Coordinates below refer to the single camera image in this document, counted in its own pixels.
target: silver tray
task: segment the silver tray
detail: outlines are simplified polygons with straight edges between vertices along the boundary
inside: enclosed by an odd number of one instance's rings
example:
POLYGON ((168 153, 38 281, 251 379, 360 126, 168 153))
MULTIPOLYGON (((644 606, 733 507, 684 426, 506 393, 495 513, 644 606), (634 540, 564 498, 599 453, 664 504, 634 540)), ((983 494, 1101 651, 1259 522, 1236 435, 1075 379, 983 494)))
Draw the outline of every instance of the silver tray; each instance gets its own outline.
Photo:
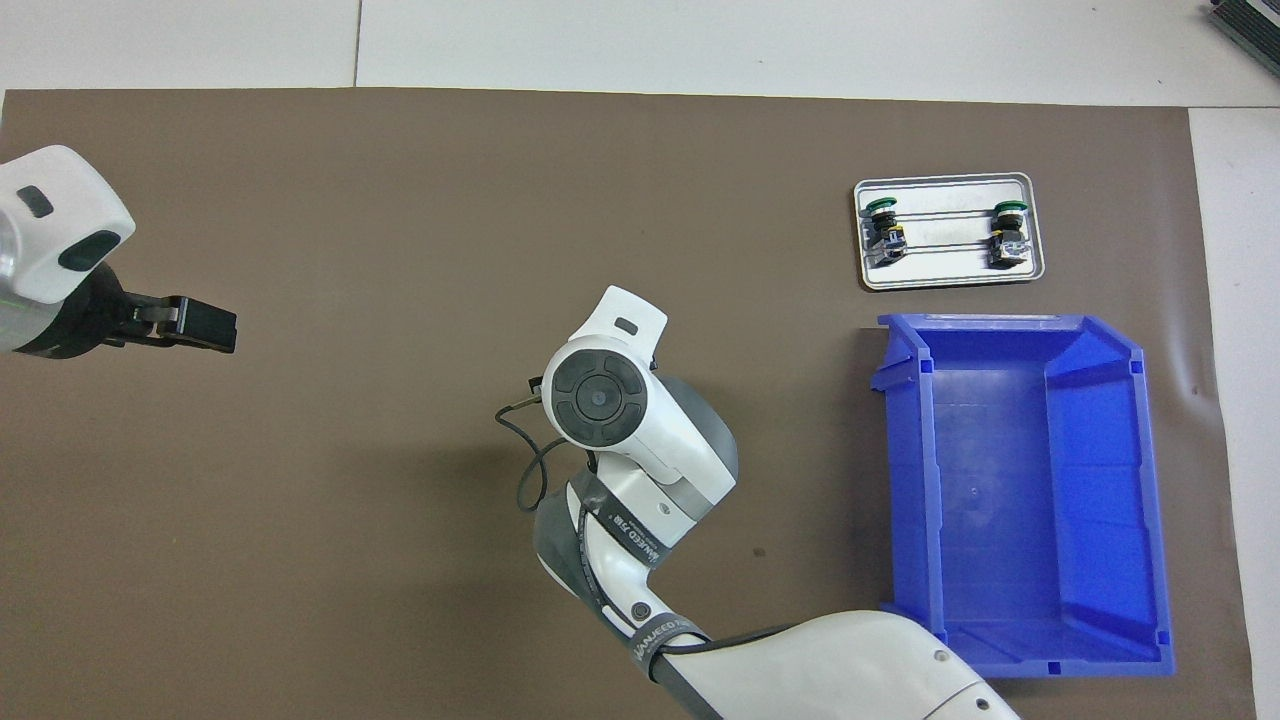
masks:
POLYGON ((1044 274, 1044 252, 1032 181, 1023 173, 984 173, 920 178, 864 179, 852 195, 858 263, 869 290, 1029 282, 1044 274), (868 251, 874 234, 865 208, 884 196, 897 199, 897 223, 906 236, 906 256, 876 265, 868 251), (988 265, 992 209, 997 202, 1027 204, 1023 233, 1027 261, 1000 269, 988 265))

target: blue plastic bin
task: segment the blue plastic bin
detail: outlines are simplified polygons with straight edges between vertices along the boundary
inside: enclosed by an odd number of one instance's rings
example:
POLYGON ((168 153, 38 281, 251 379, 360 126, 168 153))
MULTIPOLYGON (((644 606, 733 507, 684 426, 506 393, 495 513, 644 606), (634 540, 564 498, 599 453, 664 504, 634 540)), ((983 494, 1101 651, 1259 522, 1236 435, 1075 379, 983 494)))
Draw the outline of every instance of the blue plastic bin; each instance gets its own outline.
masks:
POLYGON ((993 678, 1171 675, 1142 348, 1084 315, 884 315, 893 602, 993 678))

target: white floor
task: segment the white floor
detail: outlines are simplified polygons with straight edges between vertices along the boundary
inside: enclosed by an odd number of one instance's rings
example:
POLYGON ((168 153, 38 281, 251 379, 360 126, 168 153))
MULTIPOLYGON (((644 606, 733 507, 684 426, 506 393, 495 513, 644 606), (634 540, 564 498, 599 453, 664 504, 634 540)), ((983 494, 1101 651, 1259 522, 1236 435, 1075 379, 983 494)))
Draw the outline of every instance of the white floor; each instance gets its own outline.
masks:
POLYGON ((1258 716, 1280 720, 1280 78, 1194 0, 0 0, 32 87, 500 87, 1176 105, 1192 141, 1258 716))

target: round button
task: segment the round button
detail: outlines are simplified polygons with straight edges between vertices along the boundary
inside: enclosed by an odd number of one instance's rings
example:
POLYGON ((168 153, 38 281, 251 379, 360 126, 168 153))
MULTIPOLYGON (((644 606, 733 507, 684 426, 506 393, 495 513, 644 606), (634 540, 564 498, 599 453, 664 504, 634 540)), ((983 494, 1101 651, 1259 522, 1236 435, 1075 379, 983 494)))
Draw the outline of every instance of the round button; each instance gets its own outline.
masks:
POLYGON ((622 388, 608 375, 591 375, 577 386, 577 410, 593 420, 608 420, 622 405, 622 388))

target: circular gray button pad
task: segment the circular gray button pad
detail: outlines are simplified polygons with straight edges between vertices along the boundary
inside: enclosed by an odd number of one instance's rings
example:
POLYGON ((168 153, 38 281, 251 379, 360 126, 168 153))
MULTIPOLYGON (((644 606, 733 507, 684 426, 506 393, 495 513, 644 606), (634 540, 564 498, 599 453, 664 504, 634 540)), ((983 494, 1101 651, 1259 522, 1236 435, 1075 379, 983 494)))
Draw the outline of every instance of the circular gray button pad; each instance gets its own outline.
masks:
POLYGON ((648 393, 640 372, 622 355, 579 350, 556 368, 550 401, 570 439, 608 447, 640 427, 648 393))

